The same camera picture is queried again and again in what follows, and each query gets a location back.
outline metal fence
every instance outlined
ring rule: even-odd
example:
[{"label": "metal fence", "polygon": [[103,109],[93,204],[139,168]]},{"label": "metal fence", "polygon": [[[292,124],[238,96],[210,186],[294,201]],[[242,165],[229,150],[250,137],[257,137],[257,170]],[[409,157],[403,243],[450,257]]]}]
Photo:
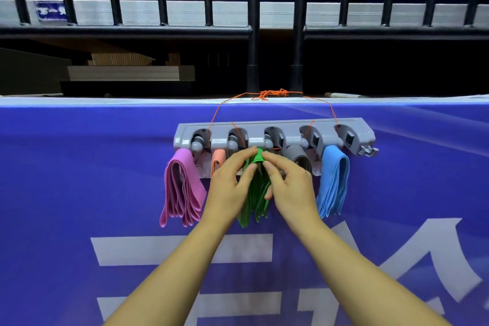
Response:
[{"label": "metal fence", "polygon": [[[379,26],[348,26],[349,0],[340,1],[338,26],[306,26],[307,0],[295,0],[293,19],[293,62],[290,91],[302,92],[303,54],[306,39],[489,39],[489,29],[475,27],[474,18],[479,0],[469,0],[460,27],[432,26],[435,1],[427,0],[423,25],[415,27],[390,26],[393,0],[385,0]],[[260,30],[260,0],[248,0],[248,26],[214,26],[212,0],[204,0],[205,26],[170,26],[166,0],[158,0],[160,26],[125,26],[120,0],[111,0],[113,26],[79,26],[73,0],[64,0],[65,26],[32,25],[26,0],[15,0],[20,24],[0,26],[4,38],[186,38],[186,39],[246,39],[248,40],[247,91],[259,91],[258,48]]]}]

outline finger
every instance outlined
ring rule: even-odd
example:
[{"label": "finger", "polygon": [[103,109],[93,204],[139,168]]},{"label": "finger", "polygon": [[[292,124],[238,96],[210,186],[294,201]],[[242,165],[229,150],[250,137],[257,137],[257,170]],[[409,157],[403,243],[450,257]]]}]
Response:
[{"label": "finger", "polygon": [[243,167],[243,164],[251,156],[255,156],[258,153],[256,147],[247,148],[246,150],[241,150],[233,154],[226,162],[223,164],[222,168],[228,169],[230,173],[236,173]]},{"label": "finger", "polygon": [[289,174],[292,170],[294,170],[294,168],[297,168],[297,164],[289,160],[287,157],[276,155],[267,151],[264,151],[262,156],[266,161],[269,161],[279,169],[282,169],[285,174]]},{"label": "finger", "polygon": [[270,177],[270,181],[272,182],[272,187],[276,188],[284,183],[282,179],[282,175],[280,174],[277,167],[269,161],[263,162],[263,167],[265,168],[268,176]]},{"label": "finger", "polygon": [[256,168],[256,164],[251,164],[244,170],[243,174],[241,175],[240,182],[238,183],[240,188],[248,190],[251,180],[253,179],[253,175],[255,175]]},{"label": "finger", "polygon": [[270,200],[273,197],[273,188],[269,186],[265,193],[265,200]]}]

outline person's right arm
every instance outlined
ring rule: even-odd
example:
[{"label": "person's right arm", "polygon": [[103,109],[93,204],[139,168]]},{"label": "person's right arm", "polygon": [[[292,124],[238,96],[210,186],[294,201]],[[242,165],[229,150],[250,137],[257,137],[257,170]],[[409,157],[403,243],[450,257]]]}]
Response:
[{"label": "person's right arm", "polygon": [[[355,325],[450,325],[323,223],[309,172],[285,157],[270,152],[262,156],[267,160],[263,166],[270,176],[278,211]],[[285,172],[285,180],[277,168]]]}]

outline person's right hand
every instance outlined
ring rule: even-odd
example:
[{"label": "person's right hand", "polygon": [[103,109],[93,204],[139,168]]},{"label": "person's right hand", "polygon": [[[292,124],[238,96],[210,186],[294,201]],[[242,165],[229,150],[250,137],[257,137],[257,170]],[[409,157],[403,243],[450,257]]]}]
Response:
[{"label": "person's right hand", "polygon": [[263,166],[270,177],[275,205],[285,222],[296,234],[321,221],[316,206],[313,177],[289,159],[271,152],[263,152]]}]

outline orange string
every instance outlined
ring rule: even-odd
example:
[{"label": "orange string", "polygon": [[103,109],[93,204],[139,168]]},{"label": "orange string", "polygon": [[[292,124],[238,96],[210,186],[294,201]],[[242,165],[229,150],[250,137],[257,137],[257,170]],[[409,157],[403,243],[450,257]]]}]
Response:
[{"label": "orange string", "polygon": [[[242,96],[244,96],[246,94],[253,94],[253,95],[256,95],[257,96],[257,97],[253,97],[251,100],[268,100],[268,98],[267,98],[268,96],[287,97],[289,94],[300,94],[304,98],[309,98],[310,100],[321,100],[323,102],[326,102],[328,105],[330,105],[331,112],[333,113],[334,121],[336,122],[336,125],[339,125],[338,119],[336,118],[336,114],[334,113],[334,110],[333,110],[333,105],[331,103],[329,103],[327,100],[324,100],[322,98],[314,98],[314,97],[305,96],[305,95],[303,95],[302,92],[289,92],[288,90],[280,89],[280,90],[262,90],[262,91],[260,91],[260,93],[248,93],[248,92],[245,92],[245,93],[238,94],[237,96],[234,96],[232,98],[228,98],[227,100],[222,101],[219,104],[219,106],[217,106],[216,112],[214,113],[214,116],[212,117],[211,123],[209,124],[209,127],[208,127],[207,130],[210,130],[211,129],[212,123],[216,119],[217,112],[219,111],[219,109],[221,108],[221,106],[223,104],[225,104],[226,102],[228,102],[230,100],[234,100],[236,98],[242,97]],[[309,127],[308,127],[307,132],[306,132],[306,135],[305,135],[306,137],[309,134],[310,127],[313,125],[313,123],[314,123],[315,120],[316,119],[313,119],[313,121],[309,124]],[[242,139],[241,134],[240,134],[240,132],[238,130],[238,127],[233,122],[231,122],[231,124],[235,127],[236,132],[238,133],[238,137],[240,138],[240,141],[243,144],[243,147],[246,147],[246,143]]]}]

